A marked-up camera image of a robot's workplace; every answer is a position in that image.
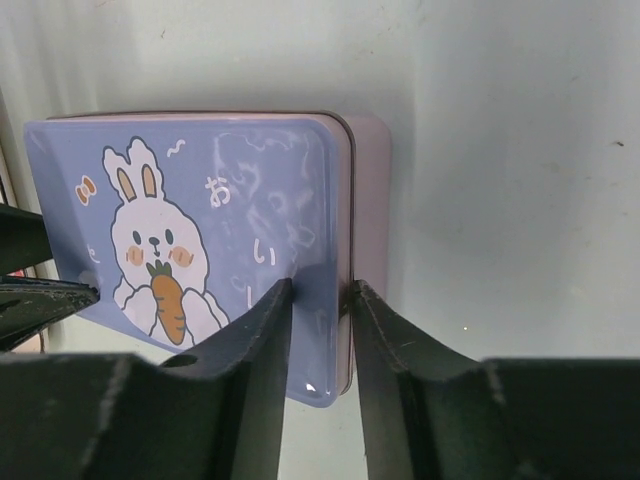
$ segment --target bunny illustration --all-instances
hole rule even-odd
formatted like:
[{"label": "bunny illustration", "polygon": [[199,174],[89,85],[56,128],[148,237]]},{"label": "bunny illustration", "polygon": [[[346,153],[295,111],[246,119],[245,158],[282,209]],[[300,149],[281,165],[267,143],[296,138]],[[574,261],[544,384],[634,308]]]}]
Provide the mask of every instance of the bunny illustration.
[{"label": "bunny illustration", "polygon": [[111,225],[122,272],[116,304],[151,338],[181,349],[228,325],[206,290],[209,260],[198,227],[165,198],[153,151],[134,137],[126,157],[106,147],[102,162],[122,200]]}]

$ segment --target pink cheek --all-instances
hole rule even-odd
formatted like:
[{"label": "pink cheek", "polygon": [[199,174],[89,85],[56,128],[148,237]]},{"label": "pink cheek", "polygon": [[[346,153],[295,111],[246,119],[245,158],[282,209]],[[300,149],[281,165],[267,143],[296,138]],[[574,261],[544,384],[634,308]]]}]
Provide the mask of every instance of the pink cheek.
[{"label": "pink cheek", "polygon": [[144,262],[144,250],[135,245],[131,245],[125,254],[125,260],[132,265],[139,267]]},{"label": "pink cheek", "polygon": [[187,268],[193,263],[193,254],[184,247],[175,247],[169,252],[169,258],[182,268]]}]

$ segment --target blue lid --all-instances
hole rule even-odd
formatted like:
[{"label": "blue lid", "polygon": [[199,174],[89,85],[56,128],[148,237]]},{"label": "blue lid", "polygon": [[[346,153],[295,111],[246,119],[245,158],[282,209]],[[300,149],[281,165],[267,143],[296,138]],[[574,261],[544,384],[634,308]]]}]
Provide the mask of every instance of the blue lid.
[{"label": "blue lid", "polygon": [[311,118],[31,122],[25,141],[60,278],[81,316],[173,352],[282,277],[296,302],[288,396],[336,387],[337,142]]}]

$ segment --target rabbit paw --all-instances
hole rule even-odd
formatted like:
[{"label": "rabbit paw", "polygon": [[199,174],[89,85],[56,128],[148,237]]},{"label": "rabbit paw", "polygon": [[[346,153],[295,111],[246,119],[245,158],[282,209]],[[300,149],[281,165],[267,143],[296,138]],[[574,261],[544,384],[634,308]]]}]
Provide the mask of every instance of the rabbit paw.
[{"label": "rabbit paw", "polygon": [[196,344],[220,330],[220,324],[211,312],[209,303],[192,288],[188,288],[182,296],[182,309]]},{"label": "rabbit paw", "polygon": [[116,305],[120,307],[120,310],[124,310],[124,306],[133,295],[133,288],[127,283],[124,278],[120,279],[120,283],[113,292],[113,299],[116,301]]},{"label": "rabbit paw", "polygon": [[131,323],[147,335],[156,323],[156,300],[151,287],[144,285],[128,298],[122,309]]},{"label": "rabbit paw", "polygon": [[224,310],[220,308],[214,296],[211,295],[209,292],[204,292],[204,298],[209,304],[211,313],[213,313],[213,316],[216,317],[216,320],[218,320],[218,324],[220,325],[220,328],[226,327],[227,325],[229,325],[229,317],[227,317],[227,314],[224,313]]}]

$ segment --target black plastic holder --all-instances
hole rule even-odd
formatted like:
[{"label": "black plastic holder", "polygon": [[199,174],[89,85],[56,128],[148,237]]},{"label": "black plastic holder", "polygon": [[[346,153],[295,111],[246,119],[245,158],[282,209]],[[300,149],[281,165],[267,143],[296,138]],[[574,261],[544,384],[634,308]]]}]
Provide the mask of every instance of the black plastic holder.
[{"label": "black plastic holder", "polygon": [[[0,351],[98,301],[16,278],[51,258],[39,215],[0,205]],[[369,478],[640,478],[637,360],[490,359],[451,350],[355,282]],[[0,356],[0,478],[275,480],[292,281],[199,345],[135,355]]]}]

